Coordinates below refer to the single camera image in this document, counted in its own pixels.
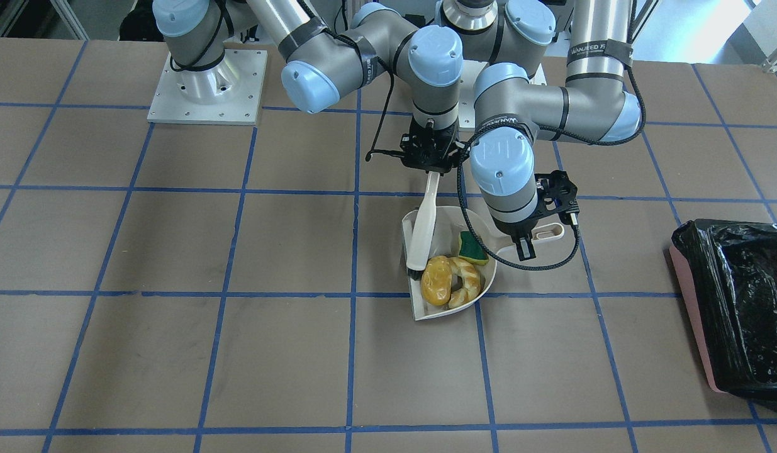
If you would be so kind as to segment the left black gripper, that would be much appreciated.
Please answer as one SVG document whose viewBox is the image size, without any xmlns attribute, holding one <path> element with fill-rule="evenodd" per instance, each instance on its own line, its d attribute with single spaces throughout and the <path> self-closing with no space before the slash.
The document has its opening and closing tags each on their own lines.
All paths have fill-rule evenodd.
<svg viewBox="0 0 777 453">
<path fill-rule="evenodd" d="M 533 230 L 540 219 L 527 218 L 515 223 L 505 223 L 505 234 L 509 235 L 517 247 L 519 261 L 533 260 L 537 258 L 533 244 Z"/>
</svg>

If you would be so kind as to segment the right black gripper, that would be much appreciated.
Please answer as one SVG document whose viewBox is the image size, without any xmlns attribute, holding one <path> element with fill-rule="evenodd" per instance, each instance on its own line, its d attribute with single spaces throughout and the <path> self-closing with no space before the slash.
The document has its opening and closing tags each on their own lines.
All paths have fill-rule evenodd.
<svg viewBox="0 0 777 453">
<path fill-rule="evenodd" d="M 461 162 L 459 123 L 436 130 L 431 125 L 410 121 L 400 143 L 400 161 L 405 167 L 426 172 L 447 173 Z"/>
</svg>

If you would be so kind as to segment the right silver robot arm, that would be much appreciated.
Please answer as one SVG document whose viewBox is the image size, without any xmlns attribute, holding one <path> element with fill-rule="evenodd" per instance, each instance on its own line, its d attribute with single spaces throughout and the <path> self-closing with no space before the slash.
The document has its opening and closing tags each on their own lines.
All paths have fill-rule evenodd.
<svg viewBox="0 0 777 453">
<path fill-rule="evenodd" d="M 150 121 L 248 123 L 259 88 L 225 40 L 259 26 L 284 58 L 280 80 L 300 111 L 318 114 L 387 74 L 409 86 L 412 120 L 399 151 L 384 154 L 437 173 L 466 158 L 457 142 L 464 55 L 450 28 L 417 28 L 379 3 L 360 8 L 342 33 L 308 1 L 155 1 L 152 14 L 169 61 Z"/>
</svg>

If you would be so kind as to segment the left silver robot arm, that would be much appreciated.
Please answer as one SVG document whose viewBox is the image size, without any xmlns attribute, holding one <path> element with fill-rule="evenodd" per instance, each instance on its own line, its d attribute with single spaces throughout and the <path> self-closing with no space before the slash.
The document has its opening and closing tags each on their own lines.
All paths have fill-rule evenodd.
<svg viewBox="0 0 777 453">
<path fill-rule="evenodd" d="M 623 83 L 632 66 L 632 5 L 574 3 L 566 80 L 555 86 L 532 81 L 558 31 L 546 3 L 438 3 L 437 24 L 457 32 L 466 60 L 486 63 L 474 83 L 469 165 L 495 226 L 511 238 L 521 261 L 535 257 L 532 230 L 541 218 L 535 141 L 616 145 L 642 129 L 642 101 Z"/>
</svg>

